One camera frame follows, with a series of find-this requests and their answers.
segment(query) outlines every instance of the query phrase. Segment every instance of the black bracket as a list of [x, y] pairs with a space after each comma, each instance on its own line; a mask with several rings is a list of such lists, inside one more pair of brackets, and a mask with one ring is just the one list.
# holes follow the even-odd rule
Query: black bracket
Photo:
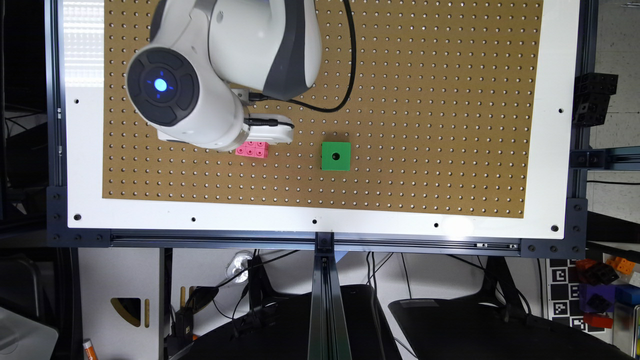
[[47, 246], [51, 247], [109, 247], [111, 230], [72, 229], [67, 225], [67, 188], [47, 189]]
[[309, 360], [351, 360], [333, 233], [316, 233]]
[[623, 148], [574, 150], [569, 167], [578, 170], [640, 170], [640, 146]]
[[567, 199], [564, 238], [522, 239], [520, 255], [528, 258], [584, 259], [587, 213], [587, 199]]

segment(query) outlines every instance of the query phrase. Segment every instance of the wire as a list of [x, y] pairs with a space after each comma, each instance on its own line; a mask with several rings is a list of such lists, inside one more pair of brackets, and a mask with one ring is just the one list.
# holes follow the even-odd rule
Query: wire
[[[471, 265], [471, 266], [473, 266], [475, 268], [478, 268], [478, 269], [484, 271], [485, 274], [489, 274], [491, 277], [494, 278], [494, 280], [498, 280], [498, 281], [500, 280], [500, 278], [497, 277], [494, 273], [490, 272], [486, 268], [483, 268], [481, 266], [478, 266], [478, 265], [472, 263], [471, 261], [467, 261], [467, 260], [459, 258], [459, 257], [457, 257], [455, 255], [447, 255], [447, 256], [452, 257], [452, 258], [454, 258], [454, 259], [456, 259], [458, 261], [462, 261], [465, 264]], [[522, 301], [524, 301], [525, 305], [527, 305], [527, 312], [529, 313], [529, 315], [531, 315], [531, 305], [529, 304], [529, 300], [527, 300], [527, 298], [524, 296], [524, 294], [520, 290], [518, 290], [518, 288], [515, 285], [509, 284], [507, 282], [505, 282], [505, 284], [508, 284], [512, 289], [514, 289], [518, 293], [518, 295], [520, 295], [520, 297], [522, 298]]]
[[269, 126], [269, 127], [276, 127], [279, 125], [284, 125], [284, 126], [288, 126], [292, 129], [295, 129], [296, 126], [288, 123], [288, 122], [284, 122], [284, 121], [278, 121], [278, 119], [258, 119], [258, 118], [246, 118], [244, 119], [244, 123], [249, 125], [249, 126]]
[[411, 354], [411, 356], [413, 356], [413, 357], [414, 357], [414, 358], [416, 358], [416, 359], [418, 358], [418, 357], [416, 356], [416, 354], [415, 354], [413, 351], [411, 351], [411, 349], [410, 349], [407, 345], [405, 345], [402, 341], [400, 341], [400, 339], [398, 339], [398, 338], [397, 338], [397, 337], [395, 337], [395, 336], [393, 337], [393, 339], [394, 339], [398, 344], [400, 344], [400, 345], [401, 345], [405, 350], [407, 350], [407, 351], [409, 352], [409, 354]]
[[[373, 265], [373, 269], [376, 268], [376, 254], [374, 252], [369, 252], [371, 254], [371, 264]], [[376, 331], [378, 333], [378, 345], [380, 346], [380, 351], [382, 354], [382, 360], [386, 359], [384, 354], [384, 346], [382, 345], [382, 330], [380, 329], [380, 318], [378, 318], [378, 309], [376, 308], [376, 299], [378, 298], [378, 280], [376, 279], [376, 272], [373, 272], [373, 296], [371, 297], [371, 309], [373, 310], [373, 320], [376, 324]]]
[[[386, 264], [386, 263], [387, 263], [387, 261], [389, 261], [389, 260], [391, 259], [391, 257], [393, 256], [393, 254], [395, 254], [395, 253], [389, 253], [389, 254], [387, 254], [387, 255], [386, 255], [386, 257], [385, 257], [385, 258], [382, 260], [382, 262], [380, 263], [380, 266], [378, 266], [378, 268], [374, 270], [374, 273], [377, 273], [377, 272], [378, 272], [378, 270], [382, 269], [382, 267], [384, 266], [384, 264]], [[373, 277], [373, 275], [371, 275], [371, 274], [368, 274], [368, 275], [367, 275], [367, 285], [370, 285], [370, 284], [371, 284], [371, 278], [372, 278], [372, 277]]]
[[[282, 259], [282, 258], [285, 258], [285, 257], [289, 256], [289, 255], [293, 255], [293, 254], [297, 253], [298, 251], [300, 251], [300, 250], [293, 250], [293, 251], [289, 251], [288, 253], [283, 254], [283, 255], [280, 255], [280, 256], [278, 256], [278, 257], [275, 257], [275, 258], [273, 258], [273, 259], [271, 259], [271, 260], [268, 260], [268, 261], [265, 261], [265, 262], [263, 262], [263, 263], [256, 264], [256, 265], [253, 265], [253, 266], [249, 266], [248, 268], [246, 268], [246, 269], [244, 269], [244, 270], [242, 270], [242, 271], [238, 272], [237, 274], [235, 274], [235, 275], [233, 275], [232, 277], [230, 277], [230, 278], [228, 278], [228, 279], [224, 280], [223, 282], [219, 283], [218, 285], [216, 285], [216, 286], [214, 286], [214, 287], [216, 287], [216, 288], [221, 288], [221, 287], [223, 287], [223, 286], [227, 285], [228, 283], [232, 282], [232, 281], [233, 281], [233, 280], [235, 280], [236, 278], [238, 278], [240, 275], [244, 274], [244, 272], [245, 272], [245, 271], [248, 271], [248, 270], [250, 270], [250, 269], [255, 269], [255, 268], [259, 267], [259, 266], [265, 266], [265, 265], [267, 265], [267, 264], [269, 264], [269, 263], [272, 263], [272, 262], [274, 262], [274, 261], [278, 261], [278, 260], [280, 260], [280, 259]], [[191, 302], [191, 300], [192, 300], [192, 296], [193, 296], [193, 294], [194, 294], [194, 293], [195, 293], [195, 291], [194, 291], [193, 293], [191, 293], [191, 295], [189, 296], [189, 298], [187, 299], [187, 301], [185, 302], [185, 304], [189, 304], [189, 303]]]
[[540, 277], [540, 317], [545, 318], [544, 316], [544, 285], [542, 284], [542, 265], [540, 265], [540, 259], [535, 259], [538, 264], [538, 276]]
[[220, 311], [220, 308], [218, 307], [218, 304], [216, 304], [216, 299], [213, 299], [213, 306], [216, 307], [216, 310], [218, 310], [218, 313], [224, 317], [226, 317], [227, 319], [231, 320], [231, 316], [225, 315], [222, 311]]
[[400, 253], [402, 257], [402, 266], [404, 266], [404, 276], [407, 280], [407, 289], [409, 289], [409, 299], [413, 299], [413, 295], [411, 295], [411, 285], [409, 284], [409, 272], [407, 271], [407, 263], [404, 261], [404, 253]]
[[339, 111], [340, 109], [342, 109], [346, 104], [347, 101], [349, 101], [349, 98], [351, 97], [351, 92], [353, 91], [353, 83], [356, 80], [356, 62], [357, 62], [357, 44], [356, 44], [356, 26], [354, 24], [353, 21], [353, 14], [351, 11], [351, 5], [349, 4], [350, 0], [343, 0], [342, 3], [344, 4], [344, 9], [345, 9], [345, 15], [347, 15], [347, 22], [349, 23], [349, 37], [351, 38], [351, 74], [349, 75], [349, 85], [347, 87], [347, 91], [344, 95], [344, 98], [342, 99], [342, 101], [340, 102], [340, 104], [338, 104], [338, 106], [334, 107], [334, 108], [320, 108], [317, 106], [313, 106], [311, 104], [307, 104], [304, 103], [302, 101], [298, 101], [298, 100], [280, 100], [280, 99], [275, 99], [269, 96], [263, 96], [260, 100], [278, 100], [278, 101], [285, 101], [291, 104], [296, 104], [296, 105], [300, 105], [300, 106], [304, 106], [307, 109], [310, 110], [314, 110], [314, 111], [318, 111], [318, 112], [322, 112], [322, 113], [332, 113], [332, 112], [336, 112]]
[[640, 185], [640, 183], [627, 183], [627, 182], [620, 182], [620, 181], [601, 181], [601, 180], [588, 180], [587, 184], [631, 185], [631, 186]]

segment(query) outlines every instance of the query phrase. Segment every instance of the floor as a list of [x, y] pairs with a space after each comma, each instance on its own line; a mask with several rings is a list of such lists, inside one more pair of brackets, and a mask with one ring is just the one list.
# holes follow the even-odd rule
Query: floor
[[[593, 148], [640, 146], [640, 7], [600, 0], [596, 72], [618, 74], [607, 120], [591, 130]], [[640, 172], [590, 172], [591, 180], [640, 182]], [[589, 184], [589, 210], [640, 223], [640, 186]]]

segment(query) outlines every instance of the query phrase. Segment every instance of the brown pegboard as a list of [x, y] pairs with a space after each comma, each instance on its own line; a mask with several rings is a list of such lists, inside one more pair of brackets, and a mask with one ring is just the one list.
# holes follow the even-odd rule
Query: brown pegboard
[[[296, 125], [265, 160], [162, 142], [134, 113], [125, 71], [157, 1], [105, 6], [103, 197], [522, 218], [542, 0], [352, 2], [351, 100]], [[349, 76], [343, 4], [316, 1], [324, 62], [302, 101], [333, 107]], [[320, 170], [323, 141], [352, 144], [351, 171]]]

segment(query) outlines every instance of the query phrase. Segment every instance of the metal frame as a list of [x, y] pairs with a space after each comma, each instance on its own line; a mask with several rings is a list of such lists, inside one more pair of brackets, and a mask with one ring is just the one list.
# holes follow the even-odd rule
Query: metal frame
[[332, 233], [317, 233], [311, 290], [309, 360], [351, 360]]
[[[597, 30], [597, 0], [581, 2], [577, 74], [593, 71]], [[61, 2], [47, 1], [47, 79], [49, 104], [49, 152], [51, 188], [48, 191], [46, 245], [68, 247], [194, 247], [314, 249], [315, 233], [199, 230], [72, 229], [67, 226], [64, 79], [60, 58], [58, 22]], [[588, 148], [588, 128], [572, 130], [571, 149]], [[580, 258], [584, 256], [587, 202], [586, 170], [570, 170], [564, 239], [465, 238], [452, 241], [444, 236], [404, 236], [389, 239], [365, 234], [335, 234], [335, 250], [402, 251], [460, 255]]]

